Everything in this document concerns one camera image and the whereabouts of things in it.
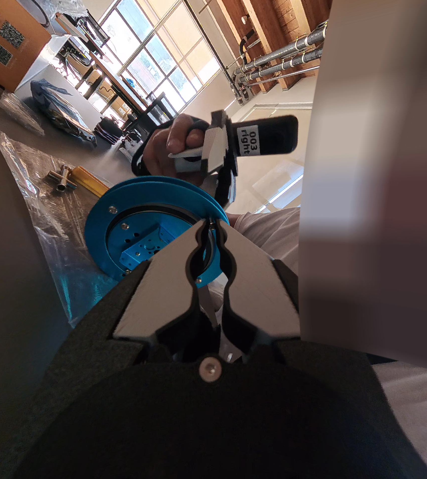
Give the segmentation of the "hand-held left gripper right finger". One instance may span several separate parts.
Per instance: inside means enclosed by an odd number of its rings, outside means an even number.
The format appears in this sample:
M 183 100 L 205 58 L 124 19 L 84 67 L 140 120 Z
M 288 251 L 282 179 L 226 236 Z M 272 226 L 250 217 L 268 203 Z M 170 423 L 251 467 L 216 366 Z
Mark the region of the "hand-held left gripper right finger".
M 222 220 L 216 221 L 224 288 L 222 329 L 242 354 L 300 338 L 298 278 Z

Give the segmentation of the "black chair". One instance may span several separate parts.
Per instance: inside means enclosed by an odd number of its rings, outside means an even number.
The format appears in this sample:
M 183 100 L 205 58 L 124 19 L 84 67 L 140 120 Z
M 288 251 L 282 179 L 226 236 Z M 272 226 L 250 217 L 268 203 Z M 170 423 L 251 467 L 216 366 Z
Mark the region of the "black chair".
M 176 110 L 165 93 L 162 92 L 144 112 L 138 115 L 128 114 L 123 133 L 132 135 L 133 132 L 136 132 L 142 140 L 145 140 L 151 132 L 164 123 L 173 120 L 176 116 Z

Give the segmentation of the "large window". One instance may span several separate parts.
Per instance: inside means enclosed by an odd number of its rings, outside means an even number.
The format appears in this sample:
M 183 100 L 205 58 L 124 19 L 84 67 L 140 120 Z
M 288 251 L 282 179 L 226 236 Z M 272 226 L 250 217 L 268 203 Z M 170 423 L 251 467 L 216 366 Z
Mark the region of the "large window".
M 174 113 L 204 117 L 208 87 L 222 86 L 221 62 L 209 45 L 195 1 L 100 1 L 94 13 L 109 39 L 100 48 L 101 66 L 78 66 L 79 93 L 102 115 L 125 122 L 159 97 Z

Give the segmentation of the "black servo motor stack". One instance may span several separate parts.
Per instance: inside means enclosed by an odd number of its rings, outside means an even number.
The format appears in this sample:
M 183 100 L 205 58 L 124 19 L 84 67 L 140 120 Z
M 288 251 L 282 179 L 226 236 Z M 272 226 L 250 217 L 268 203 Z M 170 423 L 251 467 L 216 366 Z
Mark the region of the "black servo motor stack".
M 122 129 L 119 128 L 117 123 L 109 117 L 102 117 L 99 123 L 95 126 L 94 133 L 103 138 L 110 145 L 115 145 L 123 137 Z

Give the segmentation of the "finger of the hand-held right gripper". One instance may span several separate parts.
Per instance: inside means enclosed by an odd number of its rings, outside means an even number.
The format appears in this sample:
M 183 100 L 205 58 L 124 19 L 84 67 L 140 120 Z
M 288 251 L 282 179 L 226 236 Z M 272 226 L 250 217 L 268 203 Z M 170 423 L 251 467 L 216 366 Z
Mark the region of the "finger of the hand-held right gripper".
M 216 189 L 214 199 L 225 209 L 226 166 L 231 166 L 229 153 L 229 142 L 226 126 L 210 127 L 205 132 L 205 140 L 202 150 L 201 169 L 203 177 L 209 177 L 217 174 Z
M 225 209 L 234 203 L 236 197 L 236 179 L 238 177 L 238 172 L 232 167 L 227 165 L 225 174 L 225 183 L 226 183 L 226 200 L 225 200 Z

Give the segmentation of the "silver ceiling pipes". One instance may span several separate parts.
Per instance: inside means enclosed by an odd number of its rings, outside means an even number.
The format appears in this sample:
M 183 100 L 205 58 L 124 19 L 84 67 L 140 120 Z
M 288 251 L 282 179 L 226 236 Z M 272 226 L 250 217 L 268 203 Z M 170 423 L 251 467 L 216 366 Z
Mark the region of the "silver ceiling pipes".
M 271 53 L 254 58 L 233 71 L 233 82 L 240 93 L 245 93 L 247 88 L 286 79 L 314 71 L 319 66 L 299 68 L 321 59 L 329 19 L 321 22 L 311 33 L 298 37 Z

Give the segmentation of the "blue round metal turntable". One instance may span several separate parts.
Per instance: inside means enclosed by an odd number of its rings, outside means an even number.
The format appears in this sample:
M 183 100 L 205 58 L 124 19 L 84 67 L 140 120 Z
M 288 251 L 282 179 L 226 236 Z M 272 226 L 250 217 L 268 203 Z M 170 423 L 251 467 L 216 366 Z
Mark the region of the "blue round metal turntable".
M 103 273 L 120 282 L 198 221 L 229 220 L 207 192 L 186 181 L 143 176 L 102 195 L 85 223 L 85 243 Z

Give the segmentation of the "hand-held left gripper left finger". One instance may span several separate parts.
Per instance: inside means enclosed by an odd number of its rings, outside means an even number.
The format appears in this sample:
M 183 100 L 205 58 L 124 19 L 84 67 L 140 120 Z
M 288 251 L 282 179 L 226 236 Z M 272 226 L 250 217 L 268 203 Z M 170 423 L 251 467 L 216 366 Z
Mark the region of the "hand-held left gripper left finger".
M 181 362 L 218 358 L 220 327 L 202 314 L 196 280 L 204 269 L 209 220 L 201 219 L 155 255 L 127 304 L 113 338 L 140 345 L 130 363 L 160 346 Z

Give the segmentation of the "yellow-handled screwdriver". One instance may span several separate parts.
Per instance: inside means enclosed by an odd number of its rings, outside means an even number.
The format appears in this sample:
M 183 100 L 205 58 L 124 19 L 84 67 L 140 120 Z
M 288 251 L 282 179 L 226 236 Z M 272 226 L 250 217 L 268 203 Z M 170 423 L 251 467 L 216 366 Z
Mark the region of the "yellow-handled screwdriver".
M 103 196 L 111 188 L 106 181 L 96 177 L 81 166 L 74 167 L 69 177 L 73 183 L 81 185 L 98 198 Z

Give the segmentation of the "blue shiny plastic bag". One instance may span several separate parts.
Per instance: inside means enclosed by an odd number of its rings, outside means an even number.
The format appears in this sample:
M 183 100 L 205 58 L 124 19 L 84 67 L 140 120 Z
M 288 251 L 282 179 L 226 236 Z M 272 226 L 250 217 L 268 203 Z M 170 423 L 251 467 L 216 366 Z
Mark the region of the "blue shiny plastic bag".
M 97 147 L 96 135 L 87 126 L 79 111 L 65 99 L 65 95 L 71 96 L 66 89 L 41 79 L 31 81 L 30 90 L 38 109 L 56 128 Z

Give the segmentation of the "large clear plastic bag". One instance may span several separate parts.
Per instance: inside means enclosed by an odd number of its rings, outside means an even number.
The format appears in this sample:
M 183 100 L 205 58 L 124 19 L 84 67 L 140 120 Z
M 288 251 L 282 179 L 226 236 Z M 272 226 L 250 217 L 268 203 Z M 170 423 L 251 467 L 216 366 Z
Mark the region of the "large clear plastic bag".
M 61 193 L 48 177 L 73 165 L 0 131 L 0 152 L 22 194 L 71 327 L 116 284 L 88 252 L 85 222 L 98 197 L 79 186 Z

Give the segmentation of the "orange cardboard box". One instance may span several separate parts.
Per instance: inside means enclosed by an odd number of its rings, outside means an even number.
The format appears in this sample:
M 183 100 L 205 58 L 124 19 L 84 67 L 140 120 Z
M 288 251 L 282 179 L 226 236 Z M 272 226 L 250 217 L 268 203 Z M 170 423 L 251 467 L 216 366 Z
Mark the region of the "orange cardboard box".
M 0 0 L 0 86 L 13 93 L 47 47 L 74 34 L 66 17 L 88 15 L 83 1 Z

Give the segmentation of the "metal cross wrench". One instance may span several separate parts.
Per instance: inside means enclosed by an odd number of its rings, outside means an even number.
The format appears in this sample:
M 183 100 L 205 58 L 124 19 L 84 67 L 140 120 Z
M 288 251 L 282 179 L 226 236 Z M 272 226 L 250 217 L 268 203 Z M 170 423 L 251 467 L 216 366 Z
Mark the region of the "metal cross wrench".
M 60 171 L 49 171 L 47 177 L 54 180 L 56 184 L 56 191 L 59 193 L 64 193 L 67 190 L 75 190 L 77 185 L 69 179 L 69 176 L 72 172 L 72 169 L 63 164 L 60 168 Z

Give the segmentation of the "person's right hand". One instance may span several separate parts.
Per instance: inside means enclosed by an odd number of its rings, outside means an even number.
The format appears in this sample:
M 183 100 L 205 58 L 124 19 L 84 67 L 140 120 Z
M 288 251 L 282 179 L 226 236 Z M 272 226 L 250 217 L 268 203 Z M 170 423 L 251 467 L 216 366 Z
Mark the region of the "person's right hand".
M 193 123 L 191 116 L 180 114 L 169 128 L 157 129 L 153 133 L 143 152 L 143 162 L 151 175 L 178 178 L 197 187 L 202 186 L 204 178 L 201 173 L 178 173 L 174 159 L 169 157 L 169 154 L 203 146 L 205 133 L 200 129 L 193 129 Z

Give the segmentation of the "long wooden table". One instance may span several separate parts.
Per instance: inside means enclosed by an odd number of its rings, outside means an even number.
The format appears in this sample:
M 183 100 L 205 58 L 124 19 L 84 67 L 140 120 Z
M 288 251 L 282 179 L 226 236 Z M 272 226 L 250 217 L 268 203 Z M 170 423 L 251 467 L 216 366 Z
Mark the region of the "long wooden table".
M 115 112 L 121 122 L 138 118 L 148 104 L 120 75 L 120 59 L 108 46 L 110 37 L 88 12 L 86 17 L 56 13 L 55 20 L 71 36 L 56 56 L 57 69 L 85 99 L 97 95 L 102 115 Z

